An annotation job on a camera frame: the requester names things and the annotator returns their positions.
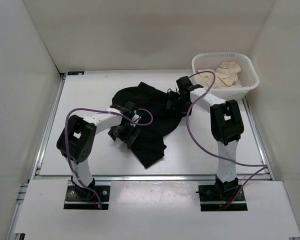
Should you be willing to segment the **black trousers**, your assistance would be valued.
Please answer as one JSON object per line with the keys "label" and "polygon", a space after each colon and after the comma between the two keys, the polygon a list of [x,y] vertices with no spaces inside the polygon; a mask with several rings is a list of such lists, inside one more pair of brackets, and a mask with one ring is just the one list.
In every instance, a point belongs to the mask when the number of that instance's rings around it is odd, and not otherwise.
{"label": "black trousers", "polygon": [[135,104],[137,109],[146,109],[149,112],[140,112],[141,132],[131,150],[145,169],[151,167],[164,157],[166,145],[164,137],[173,132],[187,111],[167,110],[167,92],[158,90],[144,82],[138,86],[119,90],[112,98],[112,103],[121,107],[128,102]]}

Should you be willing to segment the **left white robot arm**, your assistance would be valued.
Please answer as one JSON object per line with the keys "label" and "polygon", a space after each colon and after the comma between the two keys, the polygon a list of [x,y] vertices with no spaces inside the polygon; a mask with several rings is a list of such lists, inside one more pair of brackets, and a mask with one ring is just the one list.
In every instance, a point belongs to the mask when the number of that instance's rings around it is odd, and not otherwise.
{"label": "left white robot arm", "polygon": [[74,114],[66,120],[67,125],[56,147],[70,167],[75,193],[84,201],[101,201],[88,164],[95,136],[109,129],[108,135],[112,140],[119,139],[130,149],[141,131],[138,127],[140,120],[141,116],[132,102],[125,106],[113,104],[106,111],[97,111],[88,117]]}

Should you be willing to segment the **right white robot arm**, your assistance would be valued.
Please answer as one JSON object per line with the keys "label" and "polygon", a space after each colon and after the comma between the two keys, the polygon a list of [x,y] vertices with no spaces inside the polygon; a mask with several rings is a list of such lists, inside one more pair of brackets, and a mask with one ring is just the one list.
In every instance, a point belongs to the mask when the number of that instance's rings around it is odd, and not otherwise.
{"label": "right white robot arm", "polygon": [[218,148],[214,193],[220,200],[226,200],[239,189],[236,155],[244,124],[238,102],[226,101],[206,92],[203,86],[192,84],[187,76],[179,78],[176,85],[177,91],[167,91],[168,110],[181,113],[186,117],[186,122],[189,121],[193,105],[210,114],[211,133]]}

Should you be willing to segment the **beige trousers in basket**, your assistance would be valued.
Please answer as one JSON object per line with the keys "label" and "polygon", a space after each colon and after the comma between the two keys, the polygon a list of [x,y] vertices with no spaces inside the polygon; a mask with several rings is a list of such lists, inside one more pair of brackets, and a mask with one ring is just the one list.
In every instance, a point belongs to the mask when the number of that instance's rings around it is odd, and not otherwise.
{"label": "beige trousers in basket", "polygon": [[195,76],[195,80],[198,84],[208,88],[213,80],[215,75],[215,82],[212,86],[212,89],[234,89],[241,88],[242,85],[239,84],[239,76],[242,73],[242,69],[237,61],[226,61],[222,62],[216,69],[203,69],[197,70],[196,72],[203,72]]}

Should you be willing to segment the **white plastic basket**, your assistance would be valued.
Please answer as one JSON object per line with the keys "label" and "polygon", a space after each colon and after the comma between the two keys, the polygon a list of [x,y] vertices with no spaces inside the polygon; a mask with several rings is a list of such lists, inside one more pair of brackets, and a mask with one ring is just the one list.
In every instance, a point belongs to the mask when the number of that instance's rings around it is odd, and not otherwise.
{"label": "white plastic basket", "polygon": [[258,87],[260,79],[251,60],[238,52],[212,52],[197,54],[191,62],[192,71],[198,73],[194,82],[206,88],[213,81],[210,92],[224,100],[242,100],[249,91]]}

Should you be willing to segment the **white front cover board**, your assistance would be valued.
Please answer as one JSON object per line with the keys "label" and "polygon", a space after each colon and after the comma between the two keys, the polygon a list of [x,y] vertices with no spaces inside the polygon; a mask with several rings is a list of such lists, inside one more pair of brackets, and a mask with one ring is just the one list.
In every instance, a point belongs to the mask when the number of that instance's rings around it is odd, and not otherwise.
{"label": "white front cover board", "polygon": [[198,184],[114,181],[107,210],[64,209],[65,180],[33,180],[15,233],[27,240],[288,240],[300,237],[283,183],[252,181],[246,211],[200,209]]}

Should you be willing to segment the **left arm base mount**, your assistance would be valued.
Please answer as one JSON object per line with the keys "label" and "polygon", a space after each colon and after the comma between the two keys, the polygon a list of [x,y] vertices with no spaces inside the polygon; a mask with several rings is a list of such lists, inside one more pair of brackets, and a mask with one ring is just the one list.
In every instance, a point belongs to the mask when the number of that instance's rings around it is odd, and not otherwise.
{"label": "left arm base mount", "polygon": [[87,196],[83,196],[76,190],[71,181],[67,183],[63,208],[65,210],[108,210],[110,203],[110,183],[95,185],[94,191],[98,194],[100,201],[93,192],[88,191]]}

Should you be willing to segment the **aluminium frame rail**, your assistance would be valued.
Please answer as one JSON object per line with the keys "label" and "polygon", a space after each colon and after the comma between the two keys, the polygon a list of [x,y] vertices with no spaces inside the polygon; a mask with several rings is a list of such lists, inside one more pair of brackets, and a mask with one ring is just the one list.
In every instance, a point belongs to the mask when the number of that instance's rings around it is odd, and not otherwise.
{"label": "aluminium frame rail", "polygon": [[[67,190],[70,170],[57,150],[56,142],[70,110],[79,107],[104,110],[111,104],[115,93],[123,88],[144,82],[166,91],[175,87],[178,78],[191,73],[187,69],[115,70],[86,71],[65,76],[58,90],[52,109],[52,120],[48,124],[48,132],[43,139],[29,183],[34,180],[65,180]],[[196,182],[199,186],[210,185],[214,181],[218,161],[194,144],[184,122],[164,142],[167,146],[164,159],[145,169],[123,143],[111,140],[106,132],[102,132],[97,135],[88,159],[90,170],[98,184],[109,183],[110,187],[113,182]],[[266,171],[249,183],[253,181],[277,182]],[[29,183],[20,190],[9,235],[11,240],[26,240],[23,233],[15,233],[15,227]]]}

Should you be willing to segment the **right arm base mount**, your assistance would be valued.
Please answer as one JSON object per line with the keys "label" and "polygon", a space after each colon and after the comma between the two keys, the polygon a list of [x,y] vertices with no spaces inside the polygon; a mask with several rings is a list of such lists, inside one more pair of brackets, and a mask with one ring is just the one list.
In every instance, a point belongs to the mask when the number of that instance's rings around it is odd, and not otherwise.
{"label": "right arm base mount", "polygon": [[244,190],[237,178],[230,182],[221,182],[216,178],[214,184],[199,185],[196,193],[201,212],[248,210]]}

